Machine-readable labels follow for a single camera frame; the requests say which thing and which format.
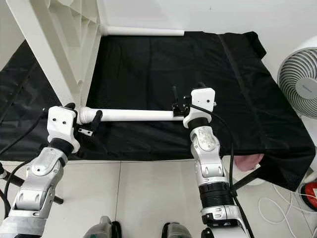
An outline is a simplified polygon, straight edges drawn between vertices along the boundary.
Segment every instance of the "black cloth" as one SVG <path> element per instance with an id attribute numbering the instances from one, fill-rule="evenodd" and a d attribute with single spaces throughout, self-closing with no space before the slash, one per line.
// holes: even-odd
<path id="1" fill-rule="evenodd" d="M 60 102 L 29 45 L 24 41 L 0 71 L 0 149 L 27 131 L 42 109 Z M 1 156 L 1 160 L 26 161 L 47 143 L 47 120 Z"/>
<path id="2" fill-rule="evenodd" d="M 254 32 L 102 37 L 87 106 L 171 110 L 172 86 L 177 86 L 181 99 L 198 82 L 204 82 L 216 91 L 214 112 L 229 124 L 235 154 L 264 153 L 259 177 L 295 190 L 315 155 L 315 147 L 262 64 L 264 55 Z M 26 42 L 0 73 L 0 90 L 0 148 L 26 131 L 43 107 L 60 105 Z M 221 142 L 221 154 L 228 155 L 226 129 L 217 119 L 211 125 Z M 192 157 L 189 131 L 180 121 L 103 122 L 96 138 L 80 134 L 82 147 L 77 157 L 70 159 Z M 46 142 L 43 120 L 1 159 L 25 161 Z"/>

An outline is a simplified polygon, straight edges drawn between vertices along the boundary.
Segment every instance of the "white rod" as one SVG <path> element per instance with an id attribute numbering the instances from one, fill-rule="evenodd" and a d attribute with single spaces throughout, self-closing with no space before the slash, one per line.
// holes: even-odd
<path id="1" fill-rule="evenodd" d="M 184 30 L 106 26 L 105 34 L 124 36 L 184 36 Z"/>
<path id="2" fill-rule="evenodd" d="M 103 112 L 101 121 L 165 121 L 184 119 L 184 117 L 174 117 L 172 111 L 92 109 L 82 107 L 79 111 L 79 122 L 82 124 L 92 122 L 98 110 Z"/>

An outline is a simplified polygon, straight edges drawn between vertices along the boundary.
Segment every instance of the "pink cloth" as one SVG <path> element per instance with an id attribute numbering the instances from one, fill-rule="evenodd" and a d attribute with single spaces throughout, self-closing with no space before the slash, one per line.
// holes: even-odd
<path id="1" fill-rule="evenodd" d="M 242 172 L 253 170 L 255 166 L 262 160 L 264 154 L 254 155 L 236 155 L 234 162 L 239 170 Z"/>

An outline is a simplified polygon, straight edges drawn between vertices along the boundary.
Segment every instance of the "electric fan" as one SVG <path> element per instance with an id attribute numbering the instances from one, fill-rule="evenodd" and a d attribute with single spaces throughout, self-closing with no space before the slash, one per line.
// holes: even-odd
<path id="1" fill-rule="evenodd" d="M 317 145 L 317 36 L 301 44 L 282 63 L 277 83 Z M 317 157 L 307 180 L 317 178 Z"/>

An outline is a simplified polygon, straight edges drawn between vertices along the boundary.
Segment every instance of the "black wire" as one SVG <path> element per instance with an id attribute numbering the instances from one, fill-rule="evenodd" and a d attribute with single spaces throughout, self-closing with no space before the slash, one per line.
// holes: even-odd
<path id="1" fill-rule="evenodd" d="M 5 197 L 4 193 L 0 190 L 0 197 L 4 203 L 4 218 L 8 216 L 8 211 L 10 211 L 11 206 L 8 199 Z"/>
<path id="2" fill-rule="evenodd" d="M 242 209 L 242 206 L 237 198 L 237 192 L 234 190 L 233 188 L 233 181 L 232 181 L 232 173 L 233 173 L 233 158 L 234 158 L 234 148 L 233 148 L 233 136 L 232 136 L 232 132 L 230 130 L 230 127 L 228 126 L 228 124 L 225 122 L 224 119 L 222 119 L 220 116 L 218 116 L 217 114 L 215 113 L 212 113 L 211 111 L 208 111 L 204 108 L 201 108 L 201 107 L 198 107 L 198 106 L 195 106 L 193 104 L 190 104 L 189 105 L 191 108 L 194 108 L 194 109 L 197 109 L 199 111 L 202 111 L 204 113 L 207 113 L 215 118 L 217 118 L 227 129 L 228 133 L 229 133 L 229 136 L 230 136 L 230 140 L 231 140 L 231 143 L 230 143 L 230 166 L 229 166 L 229 186 L 230 186 L 230 190 L 231 190 L 231 193 L 232 193 L 232 196 L 233 196 L 233 200 L 235 201 L 236 205 L 239 207 L 240 209 L 240 213 L 241 213 L 241 216 L 242 216 L 242 219 L 246 225 L 246 228 L 249 232 L 249 235 L 251 238 L 254 238 L 254 235 L 252 233 L 252 229 L 251 229 L 251 226 L 249 224 L 249 221 L 247 219 L 247 216 L 246 214 L 244 213 L 243 209 Z"/>
<path id="3" fill-rule="evenodd" d="M 20 140 L 22 140 L 25 136 L 27 136 L 31 131 L 33 131 L 33 129 L 37 126 L 37 124 L 40 122 L 41 118 L 43 116 L 43 113 L 41 113 L 41 115 L 36 119 L 36 121 L 34 122 L 34 124 L 21 136 L 19 136 L 15 141 L 13 141 L 12 143 L 10 143 L 9 145 L 5 146 L 1 151 L 0 151 L 0 156 L 2 154 L 4 154 L 7 150 L 9 150 L 13 145 L 15 145 L 16 143 L 18 143 Z"/>
<path id="4" fill-rule="evenodd" d="M 19 170 L 19 168 L 21 168 L 22 166 L 30 163 L 32 160 L 34 160 L 34 159 L 32 158 L 31 160 L 27 160 L 27 161 L 23 162 L 22 164 L 20 164 L 17 167 L 15 167 L 15 169 L 11 172 L 10 176 L 8 177 L 8 180 L 6 181 L 5 188 L 4 188 L 4 197 L 5 197 L 5 199 L 8 199 L 9 185 L 11 183 L 11 180 L 12 180 L 14 174 Z M 10 209 L 9 210 L 7 210 L 7 209 L 5 210 L 4 218 L 8 217 Z"/>
<path id="5" fill-rule="evenodd" d="M 33 125 L 25 132 L 23 133 L 21 136 L 19 136 L 17 139 L 15 139 L 12 143 L 10 143 L 9 145 L 5 146 L 1 151 L 0 151 L 0 156 L 3 155 L 6 151 L 8 151 L 9 149 L 11 149 L 16 143 L 18 143 L 20 140 L 22 140 L 25 136 L 27 136 L 31 131 L 34 130 L 34 128 L 38 125 L 38 123 L 40 122 L 41 118 L 43 117 L 43 115 L 45 114 L 45 111 L 43 110 L 43 112 L 38 116 L 38 118 L 36 119 L 36 121 L 33 123 Z M 0 197 L 2 198 L 3 202 L 4 202 L 4 218 L 8 217 L 9 211 L 11 209 L 10 203 L 7 199 L 8 197 L 8 189 L 9 189 L 9 185 L 11 183 L 11 180 L 13 178 L 13 175 L 15 174 L 15 172 L 21 168 L 22 166 L 26 165 L 27 163 L 31 162 L 32 160 L 26 161 L 22 164 L 20 164 L 19 166 L 17 166 L 12 173 L 10 174 L 6 184 L 5 184 L 5 188 L 4 188 L 4 193 L 1 191 L 0 192 Z"/>

